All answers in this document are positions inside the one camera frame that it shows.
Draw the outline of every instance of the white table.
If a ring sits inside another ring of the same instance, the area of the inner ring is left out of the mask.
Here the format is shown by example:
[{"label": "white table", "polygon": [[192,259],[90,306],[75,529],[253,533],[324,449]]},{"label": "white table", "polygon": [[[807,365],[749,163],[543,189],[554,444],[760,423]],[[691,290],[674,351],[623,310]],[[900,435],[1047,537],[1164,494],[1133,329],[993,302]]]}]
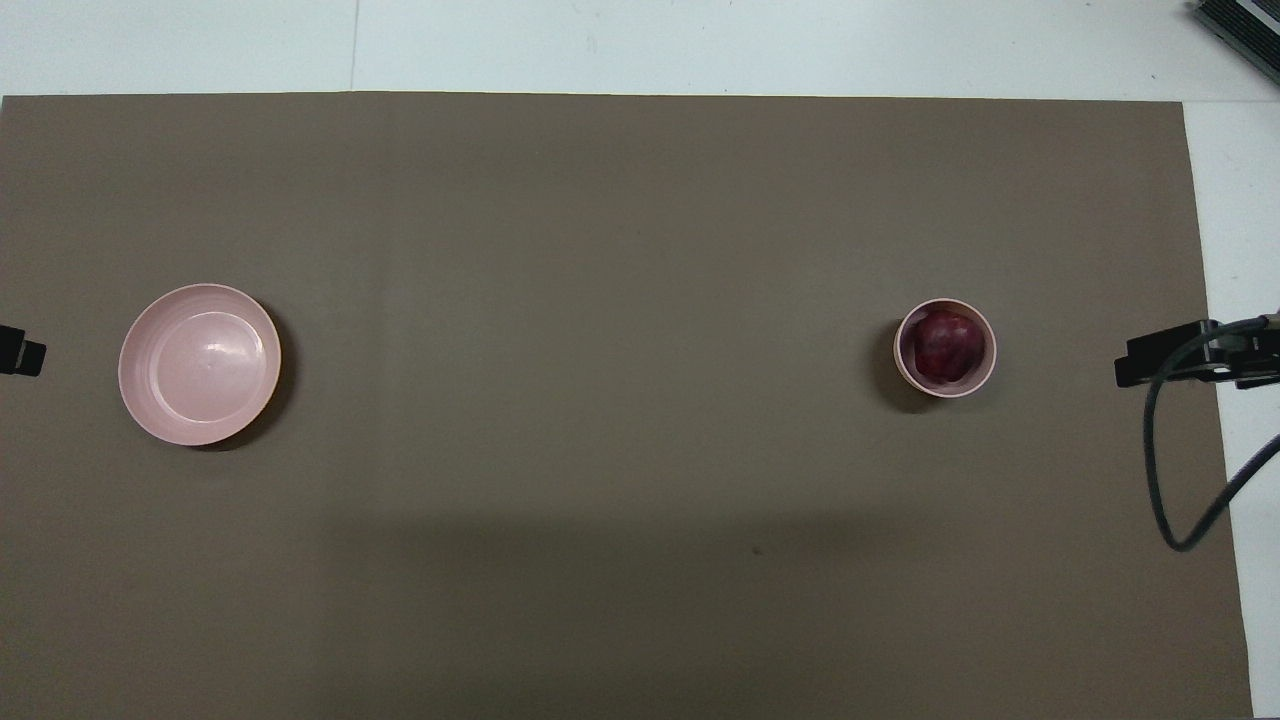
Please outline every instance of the white table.
[{"label": "white table", "polygon": [[[1210,311],[1280,306],[1280,86],[1180,0],[0,4],[0,95],[346,90],[1178,100]],[[1234,469],[1280,387],[1219,400]],[[1253,711],[1280,715],[1280,466],[1231,521]]]}]

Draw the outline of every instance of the pink bowl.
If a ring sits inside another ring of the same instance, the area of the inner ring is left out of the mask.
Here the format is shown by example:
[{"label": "pink bowl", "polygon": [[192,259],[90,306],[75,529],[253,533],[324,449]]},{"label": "pink bowl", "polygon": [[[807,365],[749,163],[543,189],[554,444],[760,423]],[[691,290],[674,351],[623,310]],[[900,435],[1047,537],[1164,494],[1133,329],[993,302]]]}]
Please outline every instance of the pink bowl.
[{"label": "pink bowl", "polygon": [[275,391],[280,338],[266,310],[221,284],[169,292],[138,315],[120,348],[120,397],[142,429],[209,445],[244,429]]},{"label": "pink bowl", "polygon": [[[965,377],[954,383],[932,380],[915,369],[915,342],[911,338],[911,331],[916,323],[933,310],[950,310],[957,315],[964,315],[978,323],[978,327],[982,328],[982,338],[984,341],[982,361],[973,370],[969,370]],[[897,365],[897,372],[902,374],[906,382],[920,392],[934,397],[964,397],[986,384],[991,377],[991,372],[996,369],[996,333],[991,329],[991,323],[987,322],[987,318],[968,302],[950,297],[928,300],[916,305],[897,325],[897,332],[893,334],[893,364]]]}]

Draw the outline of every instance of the brown surface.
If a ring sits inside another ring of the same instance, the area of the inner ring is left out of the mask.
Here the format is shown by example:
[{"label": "brown surface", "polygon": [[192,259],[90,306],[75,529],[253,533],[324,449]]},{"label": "brown surface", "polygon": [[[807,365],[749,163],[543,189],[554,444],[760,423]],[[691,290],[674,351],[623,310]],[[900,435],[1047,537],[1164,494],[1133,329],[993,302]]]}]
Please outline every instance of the brown surface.
[{"label": "brown surface", "polygon": [[[1249,711],[1230,528],[1161,544],[1111,378],[1204,315],[1178,105],[6,97],[0,173],[5,717]],[[200,281],[292,351],[221,452],[115,387]],[[933,296],[972,398],[895,375]]]}]

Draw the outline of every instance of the black device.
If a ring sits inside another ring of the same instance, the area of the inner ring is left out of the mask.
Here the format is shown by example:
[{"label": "black device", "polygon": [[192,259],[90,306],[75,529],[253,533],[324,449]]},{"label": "black device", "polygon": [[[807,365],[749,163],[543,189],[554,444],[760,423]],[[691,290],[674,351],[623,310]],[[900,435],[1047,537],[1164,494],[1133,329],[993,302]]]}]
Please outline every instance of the black device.
[{"label": "black device", "polygon": [[45,346],[26,340],[26,331],[0,325],[0,373],[36,377],[45,365]]},{"label": "black device", "polygon": [[[1151,382],[1178,346],[1221,325],[1217,320],[1196,320],[1128,341],[1128,354],[1115,363],[1116,384],[1133,387]],[[1165,379],[1189,378],[1207,383],[1235,380],[1240,389],[1280,383],[1280,333],[1261,329],[1222,336],[1193,350]]]},{"label": "black device", "polygon": [[1280,82],[1280,0],[1203,0],[1192,14]]},{"label": "black device", "polygon": [[1174,537],[1165,516],[1156,471],[1156,400],[1170,380],[1234,380],[1248,389],[1280,382],[1280,314],[1260,315],[1234,323],[1197,320],[1130,340],[1128,355],[1115,361],[1116,384],[1148,383],[1142,411],[1142,451],[1147,466],[1147,492],[1156,514],[1156,527],[1165,544],[1187,552],[1204,537],[1244,483],[1280,454],[1280,434],[1271,438],[1228,480],[1185,538]]}]

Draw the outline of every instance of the red apple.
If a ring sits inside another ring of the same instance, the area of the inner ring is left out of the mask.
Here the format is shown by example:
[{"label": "red apple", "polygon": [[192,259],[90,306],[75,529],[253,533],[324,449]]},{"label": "red apple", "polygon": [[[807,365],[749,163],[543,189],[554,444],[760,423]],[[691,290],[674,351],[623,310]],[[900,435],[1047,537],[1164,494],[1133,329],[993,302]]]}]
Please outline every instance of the red apple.
[{"label": "red apple", "polygon": [[933,310],[915,324],[915,369],[934,382],[954,383],[982,363],[986,341],[978,323],[950,310]]}]

